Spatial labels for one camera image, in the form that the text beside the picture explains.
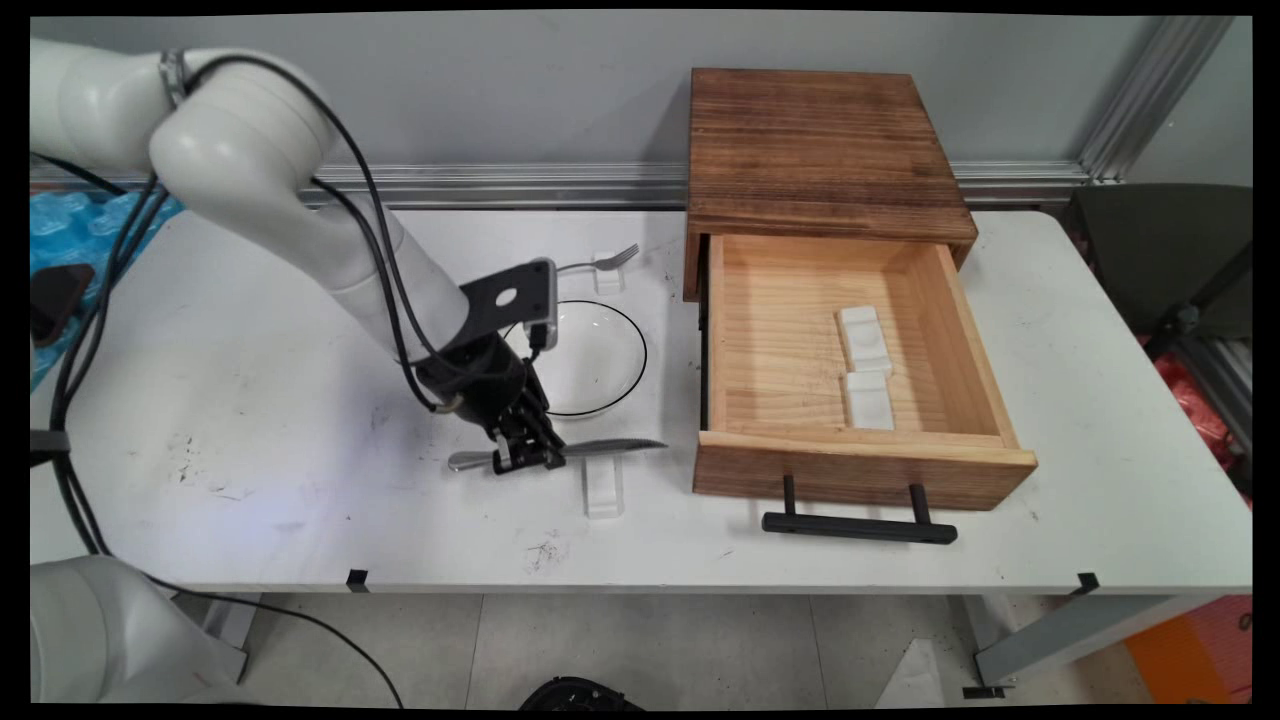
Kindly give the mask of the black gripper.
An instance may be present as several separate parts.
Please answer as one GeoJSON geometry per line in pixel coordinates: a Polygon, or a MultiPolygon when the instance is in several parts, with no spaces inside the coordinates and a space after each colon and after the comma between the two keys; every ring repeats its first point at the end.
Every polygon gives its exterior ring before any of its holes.
{"type": "Polygon", "coordinates": [[[547,414],[547,397],[532,361],[498,333],[448,348],[415,364],[416,378],[440,404],[479,425],[495,443],[497,475],[566,464],[566,442],[547,414]]]}

